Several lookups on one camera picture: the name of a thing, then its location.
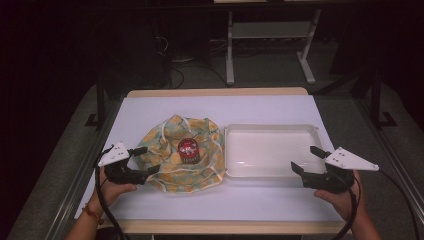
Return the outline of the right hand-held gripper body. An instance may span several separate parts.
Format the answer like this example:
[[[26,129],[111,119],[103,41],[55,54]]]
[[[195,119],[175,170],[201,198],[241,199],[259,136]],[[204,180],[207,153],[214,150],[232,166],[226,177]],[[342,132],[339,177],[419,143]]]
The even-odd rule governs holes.
[[[310,173],[304,170],[304,175],[301,176],[301,179],[305,188],[339,194],[346,192],[354,184],[354,170],[379,170],[377,164],[369,162],[341,147],[323,160],[325,165],[323,173]]]

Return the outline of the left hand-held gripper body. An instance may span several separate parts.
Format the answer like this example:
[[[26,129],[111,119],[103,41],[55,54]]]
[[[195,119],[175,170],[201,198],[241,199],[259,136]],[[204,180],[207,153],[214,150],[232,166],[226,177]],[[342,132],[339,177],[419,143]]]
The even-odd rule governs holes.
[[[115,184],[144,185],[147,177],[141,175],[142,170],[128,167],[132,157],[128,153],[129,150],[122,142],[118,142],[102,153],[97,166],[104,168],[108,180]]]

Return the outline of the yellow fruit print cloth bag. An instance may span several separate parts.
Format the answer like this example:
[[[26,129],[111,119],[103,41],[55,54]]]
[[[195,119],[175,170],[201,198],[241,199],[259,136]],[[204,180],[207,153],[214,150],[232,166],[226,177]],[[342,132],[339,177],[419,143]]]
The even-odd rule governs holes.
[[[199,163],[182,163],[177,148],[185,138],[197,142]],[[151,129],[139,146],[148,148],[148,152],[137,160],[142,170],[161,165],[159,172],[149,177],[148,182],[163,192],[193,193],[218,185],[224,179],[224,136],[208,118],[174,115]]]

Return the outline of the person's left hand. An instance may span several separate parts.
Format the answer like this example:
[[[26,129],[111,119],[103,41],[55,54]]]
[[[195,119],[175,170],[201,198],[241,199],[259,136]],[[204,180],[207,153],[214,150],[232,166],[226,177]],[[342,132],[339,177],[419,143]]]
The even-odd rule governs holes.
[[[111,206],[121,194],[134,192],[137,190],[137,186],[134,184],[115,184],[110,182],[104,173],[104,169],[100,170],[99,183],[101,185],[104,202],[107,206]],[[91,212],[96,213],[98,216],[103,214],[103,208],[100,204],[97,191],[93,192],[87,203],[87,206]]]

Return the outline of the person's right hand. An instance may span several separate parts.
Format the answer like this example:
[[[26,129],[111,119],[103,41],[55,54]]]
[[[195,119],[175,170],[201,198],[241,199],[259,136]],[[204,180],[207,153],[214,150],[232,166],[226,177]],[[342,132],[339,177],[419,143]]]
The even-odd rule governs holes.
[[[365,192],[362,188],[362,184],[360,182],[359,173],[354,170],[355,183],[351,187],[351,191],[357,197],[357,215],[355,218],[356,222],[363,221],[368,217],[366,203],[365,203]],[[320,198],[328,203],[330,203],[336,212],[344,219],[349,220],[351,217],[352,206],[351,206],[351,197],[348,192],[334,194],[325,190],[316,190],[314,192],[314,196]]]

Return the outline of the white plastic tray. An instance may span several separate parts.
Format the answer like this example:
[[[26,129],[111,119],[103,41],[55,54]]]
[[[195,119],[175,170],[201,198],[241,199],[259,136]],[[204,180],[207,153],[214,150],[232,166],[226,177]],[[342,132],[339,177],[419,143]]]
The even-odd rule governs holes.
[[[231,124],[225,129],[226,173],[234,178],[294,178],[294,162],[306,172],[323,173],[323,161],[310,152],[321,148],[319,130],[309,124]]]

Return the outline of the red round can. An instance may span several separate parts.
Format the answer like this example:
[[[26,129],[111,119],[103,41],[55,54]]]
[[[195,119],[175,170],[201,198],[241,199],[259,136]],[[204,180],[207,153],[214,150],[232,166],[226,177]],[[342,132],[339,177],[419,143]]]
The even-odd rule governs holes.
[[[183,164],[197,164],[200,162],[199,147],[194,139],[183,139],[178,144],[177,150]]]

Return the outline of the black metal stand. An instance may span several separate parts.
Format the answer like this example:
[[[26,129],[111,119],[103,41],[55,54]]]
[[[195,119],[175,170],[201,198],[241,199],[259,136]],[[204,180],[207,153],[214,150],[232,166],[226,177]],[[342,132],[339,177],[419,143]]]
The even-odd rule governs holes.
[[[370,119],[373,125],[381,130],[383,127],[394,127],[396,122],[389,112],[380,111],[381,103],[381,77],[378,72],[374,73],[371,85]]]
[[[105,88],[102,76],[99,76],[96,82],[96,106],[97,113],[90,114],[85,125],[94,126],[99,130],[105,121]]]

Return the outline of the white table mat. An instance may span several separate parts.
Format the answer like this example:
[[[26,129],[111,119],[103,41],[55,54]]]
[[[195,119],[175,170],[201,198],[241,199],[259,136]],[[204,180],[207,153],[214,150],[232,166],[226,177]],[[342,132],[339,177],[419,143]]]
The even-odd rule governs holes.
[[[231,124],[317,127],[325,150],[333,145],[310,96],[196,96],[127,98],[109,134],[133,148],[156,125],[178,114],[208,118],[220,129]],[[330,204],[314,197],[294,178],[234,178],[196,193],[165,193],[146,184],[111,207],[119,220],[332,222]]]

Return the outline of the grey metal rail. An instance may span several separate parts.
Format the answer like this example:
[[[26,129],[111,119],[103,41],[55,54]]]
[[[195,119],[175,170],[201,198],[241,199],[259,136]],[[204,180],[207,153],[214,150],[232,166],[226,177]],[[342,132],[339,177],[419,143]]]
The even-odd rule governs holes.
[[[104,147],[121,103],[121,100],[106,101],[101,126],[86,124],[99,110],[95,101],[83,99],[72,116],[54,150],[48,172],[49,192],[55,193],[58,200],[49,200],[55,212],[43,240],[63,240],[74,224],[75,214],[93,174],[92,165]]]
[[[415,213],[419,217],[420,221],[424,224],[424,197],[419,192],[418,188],[412,181],[411,177],[407,173],[405,167],[401,163],[401,158],[396,153],[395,149],[389,143],[388,138],[384,135],[383,131],[376,127],[370,118],[369,110],[363,100],[355,100],[359,112],[367,122],[368,127],[373,133],[374,137],[380,144],[386,158],[390,162],[393,172],[400,180],[400,183],[406,192],[408,200],[410,201]]]

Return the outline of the white metal desk frame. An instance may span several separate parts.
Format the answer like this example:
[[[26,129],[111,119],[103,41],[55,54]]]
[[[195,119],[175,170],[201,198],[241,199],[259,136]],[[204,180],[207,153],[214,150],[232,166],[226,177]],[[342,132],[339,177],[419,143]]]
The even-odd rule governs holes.
[[[308,84],[316,82],[307,57],[318,26],[321,9],[314,11],[309,21],[287,22],[235,22],[233,12],[228,13],[226,83],[235,84],[233,64],[233,40],[239,39],[305,39],[305,45],[297,53],[299,64]]]

